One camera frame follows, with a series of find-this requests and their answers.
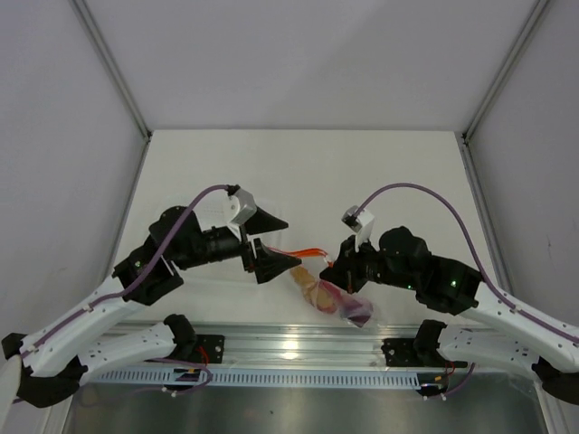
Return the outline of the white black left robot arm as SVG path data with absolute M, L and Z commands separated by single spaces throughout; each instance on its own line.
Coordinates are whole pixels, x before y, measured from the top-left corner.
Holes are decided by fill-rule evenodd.
M 103 339 L 121 320 L 153 306 L 184 283 L 180 271 L 240 259 L 260 284 L 300 265 L 300 259 L 266 247 L 260 234 L 288 224 L 261 208 L 227 225 L 201 228 L 183 206 L 164 211 L 144 243 L 131 251 L 98 288 L 71 312 L 34 334 L 11 333 L 1 342 L 16 373 L 1 375 L 1 406 L 36 408 L 65 401 L 102 373 L 140 362 L 203 362 L 198 337 L 186 316 L 171 314 L 133 334 Z

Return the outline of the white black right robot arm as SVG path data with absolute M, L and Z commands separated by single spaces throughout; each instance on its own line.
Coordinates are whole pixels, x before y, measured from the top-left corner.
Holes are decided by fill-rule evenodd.
M 376 247 L 350 236 L 320 278 L 350 294 L 372 282 L 414 292 L 435 312 L 461 316 L 493 329 L 479 335 L 425 320 L 413 342 L 423 364 L 466 362 L 494 366 L 539 382 L 554 398 L 578 402 L 578 329 L 494 287 L 488 276 L 458 260 L 432 254 L 401 226 Z

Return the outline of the purple toy onion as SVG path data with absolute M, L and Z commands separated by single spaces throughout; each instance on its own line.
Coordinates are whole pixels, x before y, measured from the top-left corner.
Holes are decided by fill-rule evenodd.
M 352 326 L 363 328 L 371 320 L 374 306 L 367 300 L 350 299 L 340 308 L 341 317 Z

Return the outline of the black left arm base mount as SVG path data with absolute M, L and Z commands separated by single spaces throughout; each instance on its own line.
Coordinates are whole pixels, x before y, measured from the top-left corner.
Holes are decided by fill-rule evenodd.
M 198 335 L 193 344 L 180 344 L 166 359 L 205 365 L 221 364 L 224 349 L 224 335 Z

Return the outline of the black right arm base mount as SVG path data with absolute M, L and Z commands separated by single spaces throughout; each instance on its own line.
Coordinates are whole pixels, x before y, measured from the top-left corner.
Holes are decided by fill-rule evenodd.
M 385 364 L 388 367 L 401 368 L 466 368 L 468 363 L 450 361 L 430 347 L 419 348 L 413 338 L 386 338 L 381 346 Z

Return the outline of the orange toy croissant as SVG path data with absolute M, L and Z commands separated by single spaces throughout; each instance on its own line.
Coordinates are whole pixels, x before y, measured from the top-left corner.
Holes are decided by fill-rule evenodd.
M 317 311 L 328 315 L 337 311 L 334 298 L 321 281 L 312 276 L 305 268 L 298 266 L 291 269 L 289 273 L 299 286 L 303 298 Z

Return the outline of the clear zip bag orange zipper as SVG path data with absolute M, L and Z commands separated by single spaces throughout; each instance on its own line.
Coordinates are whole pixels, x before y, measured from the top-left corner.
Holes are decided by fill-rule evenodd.
M 286 291 L 297 300 L 302 310 L 316 311 L 318 316 L 333 317 L 359 329 L 368 328 L 375 321 L 376 310 L 371 301 L 339 288 L 308 269 L 308 264 L 314 259 L 322 261 L 329 270 L 333 269 L 334 260 L 325 250 L 281 250 L 272 246 L 268 249 L 306 261 L 306 264 L 300 263 L 287 271 L 284 279 Z

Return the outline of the red toy bell pepper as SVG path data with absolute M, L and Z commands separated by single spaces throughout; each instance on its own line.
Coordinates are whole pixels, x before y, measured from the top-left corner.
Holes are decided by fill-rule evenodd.
M 328 315 L 340 315 L 340 308 L 347 301 L 353 299 L 341 289 L 321 282 L 315 297 L 314 307 Z

